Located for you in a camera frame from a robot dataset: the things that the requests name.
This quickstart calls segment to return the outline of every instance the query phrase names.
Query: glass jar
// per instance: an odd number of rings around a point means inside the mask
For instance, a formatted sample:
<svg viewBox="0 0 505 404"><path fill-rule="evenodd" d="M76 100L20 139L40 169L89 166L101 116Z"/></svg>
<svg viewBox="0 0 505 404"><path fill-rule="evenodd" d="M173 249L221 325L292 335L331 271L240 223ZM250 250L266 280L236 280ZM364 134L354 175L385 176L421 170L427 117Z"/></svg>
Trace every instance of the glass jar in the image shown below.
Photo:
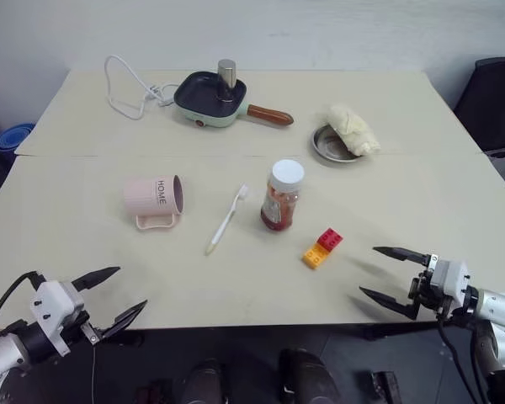
<svg viewBox="0 0 505 404"><path fill-rule="evenodd" d="M294 160L280 160L273 165L260 210L260 217L269 229L281 231L292 225L304 176L305 170Z"/></svg>

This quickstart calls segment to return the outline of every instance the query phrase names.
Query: pink mug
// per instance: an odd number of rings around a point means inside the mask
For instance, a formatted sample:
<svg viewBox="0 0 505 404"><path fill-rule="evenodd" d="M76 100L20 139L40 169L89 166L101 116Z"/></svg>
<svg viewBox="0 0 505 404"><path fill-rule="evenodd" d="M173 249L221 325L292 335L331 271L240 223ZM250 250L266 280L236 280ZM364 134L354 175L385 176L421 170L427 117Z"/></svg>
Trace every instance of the pink mug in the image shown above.
<svg viewBox="0 0 505 404"><path fill-rule="evenodd" d="M177 175L129 181L124 187L124 199L139 229L172 227L176 216L182 214L182 183Z"/></svg>

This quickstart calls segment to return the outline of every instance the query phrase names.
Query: white cable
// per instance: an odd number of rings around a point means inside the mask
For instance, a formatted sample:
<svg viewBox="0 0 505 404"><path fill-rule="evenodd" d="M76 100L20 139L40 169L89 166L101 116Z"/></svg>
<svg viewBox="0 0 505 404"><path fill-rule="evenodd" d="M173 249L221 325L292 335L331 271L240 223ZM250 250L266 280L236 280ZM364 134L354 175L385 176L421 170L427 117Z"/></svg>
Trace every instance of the white cable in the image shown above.
<svg viewBox="0 0 505 404"><path fill-rule="evenodd" d="M109 75L109 63L111 60L115 59L116 61L119 61L125 69L135 78L135 80L146 90L144 93L144 97L141 100L141 103L139 105L131 105L128 103L124 103L122 101L115 101L112 98L112 88L110 84L110 75ZM140 77L133 71L133 69L127 64L126 61L124 61L121 57L117 55L109 55L104 61L104 75L107 78L107 102L110 105L110 108L112 108L114 111L118 112L119 114L124 115L126 118L129 118L130 120L140 120L144 116L144 108L146 106L146 101L156 99L158 101L158 104L160 107L166 107L167 105L170 105L174 102L173 97L170 98L164 98L163 97L163 92L165 88L167 87L178 87L177 84L167 84L162 87L156 87L156 86L150 86L148 87L145 82L142 81ZM119 108L116 104L122 104L124 106L127 106L131 109L137 110L138 114L137 115L131 115L125 112L123 109Z"/></svg>
<svg viewBox="0 0 505 404"><path fill-rule="evenodd" d="M93 345L93 359L92 359L92 404L95 404L95 398L94 398L94 388L93 388L93 382L95 379L95 345Z"/></svg>

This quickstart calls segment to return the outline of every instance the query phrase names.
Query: table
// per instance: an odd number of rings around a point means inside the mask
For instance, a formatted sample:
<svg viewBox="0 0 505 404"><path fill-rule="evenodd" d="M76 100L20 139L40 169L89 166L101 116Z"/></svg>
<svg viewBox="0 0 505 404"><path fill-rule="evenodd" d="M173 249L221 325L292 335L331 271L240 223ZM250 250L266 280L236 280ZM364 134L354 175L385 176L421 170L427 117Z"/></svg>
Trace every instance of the table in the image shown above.
<svg viewBox="0 0 505 404"><path fill-rule="evenodd" d="M143 72L148 82L179 82L186 72ZM472 283L505 291L505 183L458 120L417 72L240 72L255 104L284 109L284 129L237 120L197 128L173 108L141 121L113 112L104 76L72 72L0 190L0 295L20 274L74 279L109 265L122 270L83 292L93 324L147 298L134 327L199 327L400 322L359 285L400 300L416 264L372 251L388 245L465 260ZM116 76L116 97L142 91ZM370 123L378 156L326 162L311 149L322 111L344 102ZM266 177L282 157L306 170L295 223L268 231L259 219ZM178 225L140 232L121 190L130 178L178 174ZM221 244L204 250L241 183L240 203ZM345 238L317 271L303 252L328 227ZM0 326L31 318L28 285L12 295ZM420 320L432 319L424 311Z"/></svg>
<svg viewBox="0 0 505 404"><path fill-rule="evenodd" d="M143 72L149 83L180 83L188 72ZM344 103L370 124L382 154L480 153L477 144L421 72L238 72L252 104L290 112L279 129L238 119L219 129L196 127L172 106L151 104L140 121L106 103L102 72L72 72L30 137L17 150L30 156L295 156ZM113 95L138 103L142 88L114 73Z"/></svg>
<svg viewBox="0 0 505 404"><path fill-rule="evenodd" d="M297 159L302 199L294 225L278 234L259 219L272 157L18 157L0 191L0 294L29 269L74 279L120 265L82 293L94 324L145 298L135 327L404 321L358 286L404 300L421 268L373 252L377 245L464 259L473 284L505 290L505 184L485 156L385 155L338 166ZM159 173L183 180L183 216L170 231L140 232L121 189ZM251 193L206 257L240 183ZM300 256L329 226L344 240L312 271ZM26 285L12 296L0 326L31 318L30 293Z"/></svg>

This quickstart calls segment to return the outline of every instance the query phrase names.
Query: stainless steel plate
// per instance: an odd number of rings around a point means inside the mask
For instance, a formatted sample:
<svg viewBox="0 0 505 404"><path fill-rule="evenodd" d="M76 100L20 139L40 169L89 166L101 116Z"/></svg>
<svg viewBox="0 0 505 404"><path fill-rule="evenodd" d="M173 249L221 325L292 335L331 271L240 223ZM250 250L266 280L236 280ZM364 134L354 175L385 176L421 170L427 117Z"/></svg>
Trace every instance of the stainless steel plate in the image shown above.
<svg viewBox="0 0 505 404"><path fill-rule="evenodd" d="M332 162L355 162L359 156L352 154L330 125L312 134L312 146L318 154Z"/></svg>

